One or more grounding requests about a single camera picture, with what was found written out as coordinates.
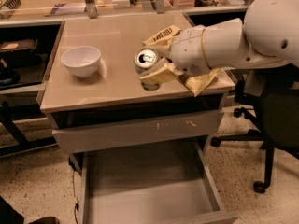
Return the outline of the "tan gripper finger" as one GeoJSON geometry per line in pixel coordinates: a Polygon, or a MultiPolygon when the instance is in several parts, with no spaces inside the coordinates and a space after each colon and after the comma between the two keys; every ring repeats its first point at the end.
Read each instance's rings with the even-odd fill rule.
{"type": "Polygon", "coordinates": [[[163,56],[163,57],[170,57],[170,47],[172,44],[172,40],[161,40],[157,41],[154,44],[154,47],[157,49],[157,51],[163,56]]]}
{"type": "Polygon", "coordinates": [[[170,82],[176,80],[177,77],[178,68],[163,57],[149,70],[143,72],[139,79],[144,84],[153,85],[170,82]]]}

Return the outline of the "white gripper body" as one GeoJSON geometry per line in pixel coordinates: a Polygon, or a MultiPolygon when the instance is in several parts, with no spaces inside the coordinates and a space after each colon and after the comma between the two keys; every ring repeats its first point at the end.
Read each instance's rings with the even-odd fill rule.
{"type": "Polygon", "coordinates": [[[205,29],[205,26],[199,25],[182,30],[171,43],[170,59],[187,76],[201,76],[211,71],[206,64],[202,45],[205,29]]]}

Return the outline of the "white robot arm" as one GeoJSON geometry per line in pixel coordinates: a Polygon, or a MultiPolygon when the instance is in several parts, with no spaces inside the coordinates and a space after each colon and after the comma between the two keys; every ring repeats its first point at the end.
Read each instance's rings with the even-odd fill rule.
{"type": "Polygon", "coordinates": [[[175,34],[168,47],[144,46],[135,66],[152,73],[160,60],[179,75],[195,77],[216,68],[263,69],[299,63],[299,0],[254,0],[245,17],[175,34]]]}

